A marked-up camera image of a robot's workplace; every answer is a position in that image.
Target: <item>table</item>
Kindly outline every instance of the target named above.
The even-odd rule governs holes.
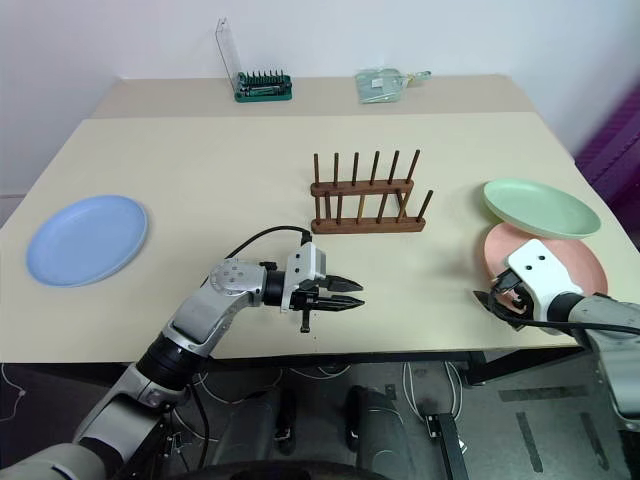
[[[403,176],[420,148],[407,211],[415,214],[433,188],[427,226],[410,234],[315,236],[327,254],[327,272],[360,282],[364,291],[354,296],[366,304],[315,312],[306,335],[299,333],[299,312],[245,309],[215,349],[217,359],[575,346],[565,335],[515,332],[472,298],[472,289],[488,286],[479,249],[499,221],[484,206],[481,188],[499,177],[542,181],[593,208],[603,226],[585,242],[607,272],[610,294],[640,301],[640,256],[508,78],[434,78],[407,92],[404,102],[373,106],[349,96],[352,79],[296,81],[289,104],[235,104],[227,88],[222,80],[124,82],[77,128],[0,231],[2,361],[139,358],[234,247],[273,225],[309,225],[314,153],[321,178],[329,179],[334,152],[343,158],[341,176],[350,178],[358,151],[366,178],[380,150],[382,178],[395,149]],[[33,280],[24,257],[38,226],[76,200],[107,193],[146,208],[150,229],[139,255],[85,287],[57,289]],[[355,212],[357,200],[347,200],[345,214]],[[375,211],[377,202],[367,208]],[[397,212],[391,202],[387,208]],[[298,242],[293,233],[273,234],[241,258],[284,267]]]

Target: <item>plastic bag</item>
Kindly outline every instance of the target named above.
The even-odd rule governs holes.
[[[403,75],[395,68],[362,70],[356,75],[360,103],[397,102],[409,83],[430,77],[429,71]]]

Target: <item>silver arm segment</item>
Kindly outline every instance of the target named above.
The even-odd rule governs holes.
[[[620,303],[603,295],[582,297],[569,272],[539,240],[530,240],[507,258],[507,265],[522,280],[533,299],[533,319],[575,323],[600,323],[640,328],[640,306]],[[554,302],[568,295],[570,306],[556,308]],[[544,329],[559,334],[555,329]],[[614,411],[621,427],[640,431],[640,338],[630,333],[586,330],[584,337],[598,355]]]
[[[280,287],[282,311],[305,281],[325,278],[325,255],[311,242],[290,257]],[[262,304],[264,267],[224,260],[185,300],[143,358],[129,365],[83,420],[72,444],[56,445],[0,470],[1,480],[102,480],[126,464],[162,420],[185,401],[186,385],[243,308]]]
[[[593,295],[571,309],[569,321],[640,327],[640,305]],[[601,330],[587,330],[586,335],[598,354],[599,371],[609,386],[621,427],[640,431],[640,339],[629,333]]]

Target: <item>pink plate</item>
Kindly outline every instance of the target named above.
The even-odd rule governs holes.
[[[508,223],[493,227],[484,241],[484,258],[491,278],[506,270],[505,259],[532,238],[540,240],[558,257],[569,270],[571,280],[584,290],[585,295],[607,293],[607,276],[602,265],[580,240],[539,238]]]

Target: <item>black cable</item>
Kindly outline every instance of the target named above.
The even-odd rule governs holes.
[[[302,245],[304,245],[305,243],[311,241],[311,232],[309,230],[307,230],[306,228],[296,227],[294,225],[278,225],[277,227],[267,228],[266,230],[262,230],[261,232],[256,233],[253,237],[251,237],[249,240],[244,242],[242,245],[240,245],[239,247],[234,249],[229,255],[227,255],[224,258],[233,258],[238,253],[240,253],[242,250],[244,250],[246,247],[248,247],[251,243],[256,241],[258,238],[263,237],[264,235],[267,235],[267,234],[272,233],[272,232],[278,232],[280,230],[291,230],[291,231],[294,231],[294,232],[300,232],[302,234],[302,241],[301,241]],[[209,279],[209,276],[207,276],[202,281],[202,283],[200,284],[200,287],[204,286],[204,284],[207,283],[208,279]]]
[[[201,470],[204,467],[204,462],[207,458],[207,450],[209,450],[209,420],[207,419],[207,413],[204,411],[204,406],[202,405],[202,400],[200,400],[200,395],[198,395],[198,391],[193,384],[189,384],[189,390],[191,391],[191,395],[193,395],[193,400],[196,402],[196,407],[198,407],[198,412],[200,412],[200,416],[202,417],[202,426],[204,427],[204,440],[202,441],[202,452],[200,452],[200,460],[198,461],[198,470]]]
[[[175,437],[176,427],[173,424],[173,415],[171,413],[169,414],[169,429],[171,430],[171,436]],[[184,469],[187,471],[187,473],[190,473],[191,472],[191,468],[189,468],[189,463],[187,463],[187,459],[184,458],[184,453],[182,453],[181,449],[178,450],[178,456],[180,457],[180,460],[182,460],[182,464],[184,465]]]
[[[526,320],[513,315],[498,315],[495,311],[496,289],[492,288],[487,299],[489,311],[501,320],[512,324],[522,325],[525,327],[555,328],[560,331],[565,330],[601,330],[609,332],[630,333],[640,335],[640,328],[628,327],[626,325],[609,325],[606,323],[583,323],[583,322],[541,322],[538,320]]]
[[[189,468],[189,464],[187,463],[187,459],[184,458],[184,453],[182,453],[182,450],[178,452],[178,456],[182,460],[182,464],[184,465],[184,469],[187,471],[187,473],[191,472],[191,469]]]

